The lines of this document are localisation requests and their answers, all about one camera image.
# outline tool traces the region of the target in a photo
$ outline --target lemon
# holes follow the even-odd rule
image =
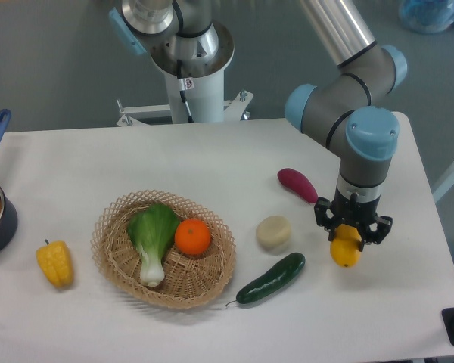
[[[339,225],[330,246],[333,260],[341,267],[354,266],[362,253],[358,250],[362,238],[354,227]]]

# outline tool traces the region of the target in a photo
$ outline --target orange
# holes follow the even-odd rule
[[[175,245],[188,255],[199,255],[210,245],[210,231],[200,219],[186,219],[175,232]]]

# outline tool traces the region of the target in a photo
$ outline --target wicker basket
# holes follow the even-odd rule
[[[203,220],[212,242],[198,256],[184,255],[175,246],[170,248],[163,262],[165,279],[158,287],[150,288],[140,283],[141,260],[126,227],[135,213],[154,203],[166,204],[180,220]],[[191,200],[162,191],[131,193],[112,203],[95,224],[92,251],[100,273],[121,290],[147,303],[174,309],[193,308],[216,298],[235,266],[234,238],[223,221]]]

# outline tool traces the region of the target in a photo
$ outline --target purple sweet potato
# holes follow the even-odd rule
[[[306,176],[297,170],[286,168],[278,172],[278,179],[285,188],[293,191],[308,203],[316,203],[318,194]]]

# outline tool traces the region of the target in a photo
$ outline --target bok choy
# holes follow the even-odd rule
[[[153,204],[131,218],[127,232],[141,257],[140,280],[143,285],[156,287],[165,278],[162,258],[173,245],[179,223],[175,212],[161,203]]]

